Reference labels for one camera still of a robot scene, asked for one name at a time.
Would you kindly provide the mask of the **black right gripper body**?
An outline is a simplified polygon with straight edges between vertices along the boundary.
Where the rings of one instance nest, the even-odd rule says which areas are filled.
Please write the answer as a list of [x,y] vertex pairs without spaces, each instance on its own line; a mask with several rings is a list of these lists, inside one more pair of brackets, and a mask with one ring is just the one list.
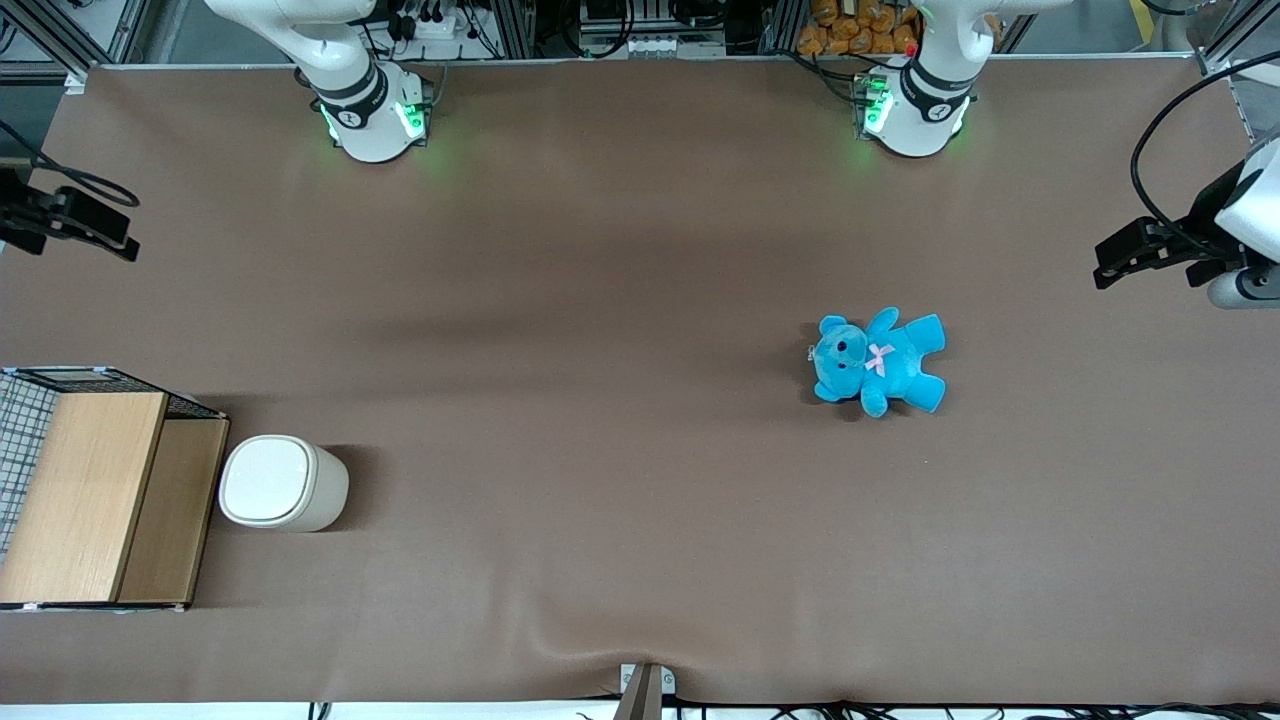
[[76,191],[60,187],[49,193],[31,188],[13,167],[1,169],[3,243],[33,256],[44,254],[50,238],[72,240],[63,227]]

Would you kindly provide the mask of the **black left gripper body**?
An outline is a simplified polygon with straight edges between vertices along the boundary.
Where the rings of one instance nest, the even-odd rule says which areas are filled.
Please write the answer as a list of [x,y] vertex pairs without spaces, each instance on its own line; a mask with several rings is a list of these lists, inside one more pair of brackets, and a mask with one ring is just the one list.
[[1225,279],[1229,272],[1236,272],[1230,281],[1236,290],[1257,290],[1257,269],[1253,268],[1257,252],[1244,249],[1242,241],[1216,222],[1235,193],[1244,165],[1244,160],[1238,161],[1202,188],[1184,217],[1164,222],[1171,227],[1170,233],[1180,237],[1180,242],[1199,258],[1187,272],[1190,287]]

